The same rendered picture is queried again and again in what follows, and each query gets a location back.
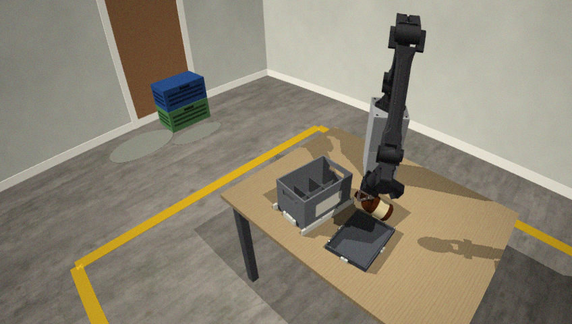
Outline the grey divided crate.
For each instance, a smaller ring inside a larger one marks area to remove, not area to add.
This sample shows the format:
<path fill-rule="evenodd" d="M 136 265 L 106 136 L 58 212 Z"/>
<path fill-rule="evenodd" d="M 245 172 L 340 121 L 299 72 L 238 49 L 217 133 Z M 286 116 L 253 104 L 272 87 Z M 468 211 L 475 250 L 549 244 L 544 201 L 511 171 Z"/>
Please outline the grey divided crate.
<path fill-rule="evenodd" d="M 346 175 L 330 169 L 335 164 L 315 160 L 276 179 L 278 209 L 296 220 L 301 230 L 349 200 L 351 185 Z"/>

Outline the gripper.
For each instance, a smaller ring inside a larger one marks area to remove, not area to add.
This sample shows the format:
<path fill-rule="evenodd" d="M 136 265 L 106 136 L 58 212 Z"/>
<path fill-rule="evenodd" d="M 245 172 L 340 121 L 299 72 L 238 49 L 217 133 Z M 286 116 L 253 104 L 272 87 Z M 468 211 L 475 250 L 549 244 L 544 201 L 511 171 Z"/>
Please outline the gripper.
<path fill-rule="evenodd" d="M 357 195 L 357 201 L 361 202 L 363 200 L 370 200 L 370 199 L 374 199 L 378 196 L 379 193 L 377 193 L 376 191 L 374 191 L 372 189 L 372 187 L 376 184 L 376 172 L 375 169 L 373 172 L 371 171 L 367 171 L 366 175 L 362 178 L 362 182 L 361 182 L 361 186 L 359 188 L 358 191 L 358 195 Z M 368 196 L 364 197 L 364 198 L 360 198 L 360 194 L 361 193 L 365 193 Z"/>

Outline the brown bottle with beige label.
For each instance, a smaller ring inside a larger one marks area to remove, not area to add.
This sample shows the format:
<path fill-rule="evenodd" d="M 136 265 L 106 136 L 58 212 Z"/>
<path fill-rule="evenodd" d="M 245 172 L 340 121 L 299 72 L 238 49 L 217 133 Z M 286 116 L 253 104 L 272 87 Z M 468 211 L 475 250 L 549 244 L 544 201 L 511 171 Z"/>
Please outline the brown bottle with beige label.
<path fill-rule="evenodd" d="M 364 198 L 366 196 L 368 195 L 361 193 L 360 198 Z M 361 204 L 365 211 L 369 212 L 371 215 L 375 216 L 381 221 L 386 221 L 393 212 L 392 204 L 379 196 L 372 200 L 363 200 Z"/>

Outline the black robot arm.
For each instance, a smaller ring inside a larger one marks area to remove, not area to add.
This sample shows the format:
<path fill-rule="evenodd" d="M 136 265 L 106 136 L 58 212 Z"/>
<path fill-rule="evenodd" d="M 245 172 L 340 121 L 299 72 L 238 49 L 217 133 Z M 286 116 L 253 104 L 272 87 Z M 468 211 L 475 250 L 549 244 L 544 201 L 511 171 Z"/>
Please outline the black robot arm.
<path fill-rule="evenodd" d="M 375 102 L 375 107 L 388 113 L 388 119 L 382 133 L 382 146 L 381 143 L 378 145 L 376 163 L 379 164 L 375 168 L 376 184 L 372 189 L 380 194 L 389 194 L 391 199 L 398 199 L 404 194 L 405 186 L 393 179 L 393 175 L 395 166 L 399 166 L 404 155 L 401 127 L 411 64 L 415 52 L 424 52 L 426 40 L 426 30 L 421 30 L 420 16 L 397 13 L 396 25 L 391 26 L 389 40 L 388 48 L 394 49 L 396 56 L 394 54 L 393 68 L 384 73 L 384 96 Z M 410 47 L 410 44 L 416 47 Z"/>

